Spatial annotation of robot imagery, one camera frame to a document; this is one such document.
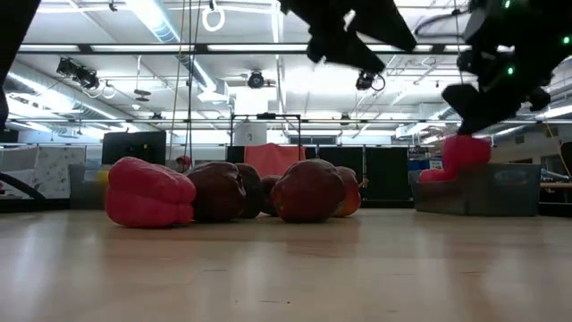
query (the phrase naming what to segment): fluorescent light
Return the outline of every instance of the fluorescent light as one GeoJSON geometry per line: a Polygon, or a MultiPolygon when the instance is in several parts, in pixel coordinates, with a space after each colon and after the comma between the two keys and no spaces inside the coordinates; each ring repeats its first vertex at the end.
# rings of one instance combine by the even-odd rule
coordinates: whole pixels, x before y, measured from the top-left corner
{"type": "Polygon", "coordinates": [[[299,52],[306,51],[307,45],[304,44],[264,44],[264,45],[208,45],[208,50],[213,51],[290,51],[299,52]]]}
{"type": "Polygon", "coordinates": [[[154,0],[125,0],[125,4],[137,17],[151,30],[160,30],[165,26],[167,19],[163,10],[154,0]]]}
{"type": "Polygon", "coordinates": [[[469,46],[469,45],[459,45],[459,46],[457,46],[457,45],[447,45],[447,46],[445,46],[445,51],[446,51],[446,52],[456,52],[456,51],[459,51],[459,50],[460,50],[460,51],[463,51],[463,50],[467,50],[467,49],[470,49],[470,48],[471,48],[471,46],[469,46]]]}
{"type": "MultiPolygon", "coordinates": [[[[447,45],[447,46],[445,46],[445,52],[456,52],[456,51],[459,51],[459,50],[460,50],[460,51],[465,51],[465,50],[468,50],[468,49],[470,49],[470,48],[471,48],[471,46],[469,46],[469,45],[459,45],[459,46],[457,46],[457,45],[447,45]]],[[[514,51],[514,48],[512,48],[512,47],[506,47],[506,46],[499,46],[499,47],[497,48],[497,50],[498,50],[499,52],[501,52],[501,53],[510,53],[510,52],[514,51]]]]}
{"type": "Polygon", "coordinates": [[[492,136],[507,135],[507,134],[509,134],[509,133],[512,133],[513,131],[518,131],[518,130],[524,128],[524,127],[525,127],[524,125],[521,125],[521,126],[517,126],[517,127],[513,127],[513,128],[510,128],[510,129],[507,129],[507,130],[498,131],[498,132],[494,133],[492,136]]]}
{"type": "Polygon", "coordinates": [[[195,50],[195,46],[192,45],[93,45],[91,50],[94,52],[115,52],[115,53],[126,53],[126,52],[189,52],[195,50]]]}
{"type": "Polygon", "coordinates": [[[113,116],[113,115],[111,115],[111,114],[109,114],[109,113],[107,113],[107,112],[104,112],[104,111],[100,110],[100,109],[97,108],[97,107],[89,106],[89,105],[87,105],[87,104],[84,104],[84,106],[87,107],[87,108],[89,108],[90,110],[92,110],[92,111],[94,111],[94,112],[100,113],[101,115],[103,115],[103,116],[105,116],[105,117],[107,117],[107,118],[109,118],[109,119],[117,120],[117,117],[115,117],[115,116],[113,116]]]}
{"type": "Polygon", "coordinates": [[[536,116],[536,119],[538,120],[542,120],[544,118],[553,118],[553,117],[559,117],[565,114],[569,114],[572,113],[572,106],[564,106],[564,107],[557,107],[557,108],[551,108],[548,111],[539,114],[536,116]]]}
{"type": "Polygon", "coordinates": [[[430,144],[430,143],[434,143],[434,142],[436,142],[436,141],[440,141],[441,139],[442,139],[441,137],[438,137],[438,136],[436,136],[436,135],[433,135],[432,137],[429,137],[429,138],[427,138],[427,139],[424,139],[424,140],[423,140],[423,143],[424,143],[424,144],[430,144]]]}
{"type": "Polygon", "coordinates": [[[34,123],[34,122],[26,122],[26,123],[11,122],[11,124],[21,126],[21,127],[25,127],[25,128],[35,130],[35,131],[43,131],[43,132],[51,132],[52,131],[52,129],[50,129],[44,125],[34,123]]]}
{"type": "Polygon", "coordinates": [[[76,45],[21,45],[20,51],[42,52],[42,51],[58,51],[58,52],[79,52],[80,48],[76,45]]]}
{"type": "Polygon", "coordinates": [[[433,45],[417,45],[415,47],[415,51],[420,52],[420,51],[431,51],[433,49],[433,45]]]}
{"type": "MultiPolygon", "coordinates": [[[[390,45],[367,45],[369,50],[373,52],[383,52],[383,51],[402,51],[401,49],[390,46],[390,45]]],[[[416,52],[428,52],[433,49],[432,45],[417,45],[414,49],[416,52]]]]}

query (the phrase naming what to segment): cable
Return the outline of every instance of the cable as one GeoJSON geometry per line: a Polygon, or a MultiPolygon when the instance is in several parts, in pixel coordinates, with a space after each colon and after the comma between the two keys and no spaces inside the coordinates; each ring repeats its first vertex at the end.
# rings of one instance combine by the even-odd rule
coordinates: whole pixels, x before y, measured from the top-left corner
{"type": "Polygon", "coordinates": [[[376,89],[374,86],[372,86],[372,89],[376,92],[381,92],[382,90],[385,89],[385,86],[387,85],[387,83],[385,82],[385,78],[382,76],[381,73],[378,73],[377,76],[379,77],[378,80],[383,81],[383,86],[381,86],[379,89],[376,89]]]}
{"type": "Polygon", "coordinates": [[[458,17],[460,15],[467,14],[467,13],[469,13],[469,10],[461,11],[457,8],[457,0],[455,0],[455,10],[453,10],[452,13],[436,15],[432,18],[427,19],[426,21],[421,22],[417,26],[417,28],[415,28],[414,33],[419,38],[449,38],[449,37],[462,38],[463,36],[458,33],[458,30],[457,30],[457,33],[443,32],[443,33],[433,33],[433,34],[423,34],[423,33],[421,33],[421,31],[426,29],[427,27],[435,24],[436,22],[447,21],[448,19],[451,19],[451,18],[457,18],[458,19],[458,17]]]}
{"type": "MultiPolygon", "coordinates": [[[[455,5],[455,10],[453,12],[459,12],[460,10],[457,7],[457,0],[454,0],[454,5],[455,5]]],[[[456,32],[457,35],[460,35],[460,32],[458,30],[458,14],[455,15],[455,26],[456,26],[456,32]]],[[[457,37],[457,55],[461,55],[461,44],[460,44],[460,37],[457,37]]],[[[461,79],[461,85],[465,84],[465,81],[463,80],[463,72],[459,69],[458,70],[458,76],[461,79]]]]}
{"type": "MultiPolygon", "coordinates": [[[[202,0],[198,0],[198,6],[200,6],[202,4],[202,0]]],[[[192,13],[189,11],[189,34],[191,31],[191,23],[192,23],[192,18],[193,15],[192,13]]],[[[195,43],[198,42],[198,14],[197,14],[197,24],[195,26],[195,43]]],[[[192,160],[193,160],[193,150],[192,150],[192,144],[193,144],[193,137],[192,137],[192,91],[193,91],[193,80],[195,77],[195,60],[197,59],[196,55],[193,55],[192,57],[192,61],[191,61],[191,67],[190,67],[190,71],[189,71],[189,110],[188,110],[188,114],[187,114],[187,118],[189,119],[189,122],[187,123],[187,133],[189,135],[185,136],[185,149],[184,149],[184,156],[187,156],[187,144],[189,144],[189,158],[190,158],[190,162],[192,164],[192,160]]]]}
{"type": "MultiPolygon", "coordinates": [[[[182,1],[182,6],[184,7],[185,4],[187,3],[187,0],[183,0],[182,1]]],[[[181,41],[179,42],[179,56],[181,56],[182,53],[182,44],[183,44],[183,31],[185,30],[185,11],[182,11],[182,18],[181,18],[181,41]]],[[[177,64],[177,80],[175,82],[175,98],[174,98],[174,103],[172,105],[172,120],[171,120],[171,140],[169,142],[169,161],[172,161],[172,136],[173,136],[173,131],[175,129],[175,114],[177,113],[177,97],[179,96],[179,80],[181,78],[181,64],[177,64]]],[[[139,72],[137,73],[137,80],[139,83],[139,72]]]]}
{"type": "Polygon", "coordinates": [[[112,99],[115,97],[116,93],[117,93],[117,89],[115,89],[115,86],[109,85],[109,80],[107,80],[105,82],[105,86],[101,89],[101,96],[103,96],[105,99],[112,99]],[[106,95],[105,89],[113,89],[114,91],[110,95],[106,95]]]}

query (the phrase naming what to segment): ceiling light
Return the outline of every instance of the ceiling light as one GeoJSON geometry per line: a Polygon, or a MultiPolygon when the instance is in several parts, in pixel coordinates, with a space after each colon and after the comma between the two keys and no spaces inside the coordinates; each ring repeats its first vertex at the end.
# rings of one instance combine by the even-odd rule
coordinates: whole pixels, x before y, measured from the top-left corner
{"type": "Polygon", "coordinates": [[[191,52],[195,50],[191,45],[94,45],[91,46],[94,52],[191,52]]]}
{"type": "Polygon", "coordinates": [[[537,120],[542,120],[544,118],[554,118],[554,117],[559,117],[565,114],[569,114],[572,113],[572,106],[564,106],[564,107],[558,107],[558,108],[551,108],[548,111],[539,114],[536,116],[537,120]]]}
{"type": "Polygon", "coordinates": [[[521,125],[521,126],[513,127],[513,128],[510,128],[510,129],[498,131],[498,132],[494,133],[492,136],[507,135],[507,134],[509,134],[509,133],[512,133],[513,131],[518,131],[518,130],[520,130],[520,129],[523,129],[524,127],[525,127],[524,125],[521,125]]]}
{"type": "Polygon", "coordinates": [[[267,45],[208,45],[208,50],[213,51],[249,51],[249,52],[306,52],[305,44],[267,44],[267,45]]]}
{"type": "Polygon", "coordinates": [[[58,51],[77,53],[80,48],[76,45],[21,45],[20,51],[23,52],[42,52],[42,51],[58,51]]]}

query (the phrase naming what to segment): ceiling pipe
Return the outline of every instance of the ceiling pipe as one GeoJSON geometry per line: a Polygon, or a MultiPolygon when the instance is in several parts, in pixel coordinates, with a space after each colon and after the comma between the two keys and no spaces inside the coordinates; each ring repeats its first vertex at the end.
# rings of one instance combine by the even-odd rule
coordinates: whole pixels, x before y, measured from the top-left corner
{"type": "MultiPolygon", "coordinates": [[[[126,114],[114,107],[111,107],[97,99],[91,98],[84,94],[83,92],[72,88],[63,83],[56,84],[57,80],[45,75],[42,72],[38,72],[25,64],[18,61],[14,62],[12,69],[10,70],[7,78],[7,82],[4,85],[4,90],[6,94],[18,93],[22,91],[30,91],[30,94],[39,93],[38,99],[45,97],[47,99],[49,96],[54,96],[54,104],[65,104],[69,103],[70,106],[73,104],[82,104],[84,108],[91,110],[91,113],[87,112],[91,116],[101,115],[107,119],[130,119],[131,115],[126,114]],[[9,82],[16,84],[16,88],[11,88],[9,82]]],[[[156,131],[157,129],[153,126],[147,124],[138,125],[139,129],[142,131],[156,131]]]]}
{"type": "MultiPolygon", "coordinates": [[[[125,0],[125,3],[160,42],[164,44],[181,43],[181,34],[173,27],[169,13],[161,1],[125,0]]],[[[191,55],[176,55],[175,57],[193,74],[193,81],[202,91],[216,90],[215,81],[200,66],[196,58],[193,59],[191,55]]]]}

